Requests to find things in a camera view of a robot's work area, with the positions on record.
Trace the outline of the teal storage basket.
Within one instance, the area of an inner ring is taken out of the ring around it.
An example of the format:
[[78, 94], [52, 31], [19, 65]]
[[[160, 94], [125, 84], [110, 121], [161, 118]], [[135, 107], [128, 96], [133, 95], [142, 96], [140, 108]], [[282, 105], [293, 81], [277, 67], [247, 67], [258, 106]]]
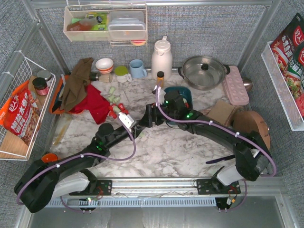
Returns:
[[193, 101], [192, 101], [192, 94], [191, 91], [184, 86], [170, 86], [164, 89], [166, 93], [171, 92], [171, 91], [178, 91], [179, 94], [183, 97], [184, 103], [189, 104], [189, 109], [193, 108]]

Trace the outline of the red capsule cluster two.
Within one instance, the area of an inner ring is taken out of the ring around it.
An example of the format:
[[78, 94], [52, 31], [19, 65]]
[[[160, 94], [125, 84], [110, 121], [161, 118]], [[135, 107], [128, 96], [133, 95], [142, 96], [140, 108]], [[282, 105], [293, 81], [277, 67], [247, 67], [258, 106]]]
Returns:
[[109, 116], [116, 119], [117, 118], [117, 113], [115, 113], [114, 111], [110, 111]]

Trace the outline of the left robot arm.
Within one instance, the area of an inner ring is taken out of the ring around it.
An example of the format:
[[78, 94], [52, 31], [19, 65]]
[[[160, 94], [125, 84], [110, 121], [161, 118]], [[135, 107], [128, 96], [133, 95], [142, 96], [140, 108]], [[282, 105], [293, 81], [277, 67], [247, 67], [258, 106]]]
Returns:
[[131, 128], [120, 126], [117, 129], [110, 123], [103, 123], [82, 151], [58, 161], [38, 159], [32, 162], [14, 187], [17, 204], [26, 206], [32, 213], [40, 211], [49, 203], [60, 181], [105, 160], [112, 160], [110, 148], [127, 138], [134, 141], [144, 128], [139, 122]]

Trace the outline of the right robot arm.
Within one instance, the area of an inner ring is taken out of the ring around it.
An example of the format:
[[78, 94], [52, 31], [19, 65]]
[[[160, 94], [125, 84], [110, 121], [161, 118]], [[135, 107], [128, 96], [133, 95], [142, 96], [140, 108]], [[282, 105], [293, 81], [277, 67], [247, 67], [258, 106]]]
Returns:
[[177, 90], [165, 94], [163, 104], [146, 105], [139, 125], [151, 128], [166, 121], [175, 122], [179, 129], [207, 137], [233, 152], [235, 164], [215, 173], [216, 180], [225, 186], [238, 180], [255, 181], [272, 162], [259, 133], [241, 133], [214, 123], [203, 113], [191, 109]]

